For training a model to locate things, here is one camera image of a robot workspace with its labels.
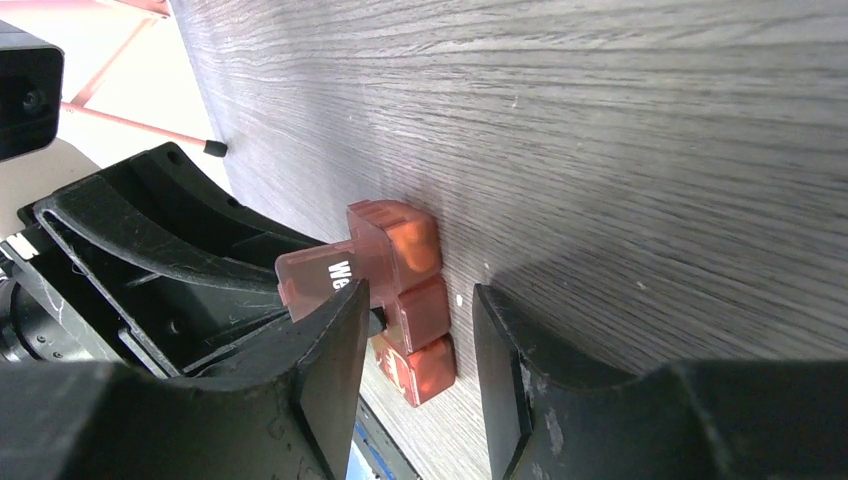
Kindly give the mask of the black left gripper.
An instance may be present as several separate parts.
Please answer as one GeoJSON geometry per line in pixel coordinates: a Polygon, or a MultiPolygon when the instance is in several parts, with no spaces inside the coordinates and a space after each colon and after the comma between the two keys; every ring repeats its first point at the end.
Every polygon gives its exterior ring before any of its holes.
{"type": "Polygon", "coordinates": [[[12,361],[123,361],[212,374],[289,320],[273,263],[322,241],[241,204],[174,143],[18,211],[35,247],[3,269],[12,361]]]}

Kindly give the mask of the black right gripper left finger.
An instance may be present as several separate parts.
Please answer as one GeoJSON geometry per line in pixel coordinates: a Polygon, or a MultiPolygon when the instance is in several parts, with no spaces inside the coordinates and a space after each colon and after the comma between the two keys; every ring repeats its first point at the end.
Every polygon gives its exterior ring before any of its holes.
{"type": "Polygon", "coordinates": [[[119,363],[1,369],[5,479],[342,479],[368,333],[354,281],[200,377],[119,363]]]}

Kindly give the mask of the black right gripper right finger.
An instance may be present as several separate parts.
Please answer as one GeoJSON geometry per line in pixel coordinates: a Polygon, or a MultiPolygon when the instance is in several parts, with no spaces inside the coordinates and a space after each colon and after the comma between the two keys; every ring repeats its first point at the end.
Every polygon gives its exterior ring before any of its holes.
{"type": "Polygon", "coordinates": [[[843,479],[845,361],[683,360],[633,375],[474,288],[496,479],[843,479]]]}

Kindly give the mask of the brown translucent pill container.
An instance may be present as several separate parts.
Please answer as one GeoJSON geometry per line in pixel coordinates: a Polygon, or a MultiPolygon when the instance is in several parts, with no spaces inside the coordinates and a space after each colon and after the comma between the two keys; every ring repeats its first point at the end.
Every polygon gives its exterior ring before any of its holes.
{"type": "Polygon", "coordinates": [[[299,321],[351,281],[367,281],[371,308],[385,316],[371,337],[376,362],[418,407],[457,376],[437,222],[396,200],[353,203],[347,222],[349,239],[277,258],[283,304],[299,321]]]}

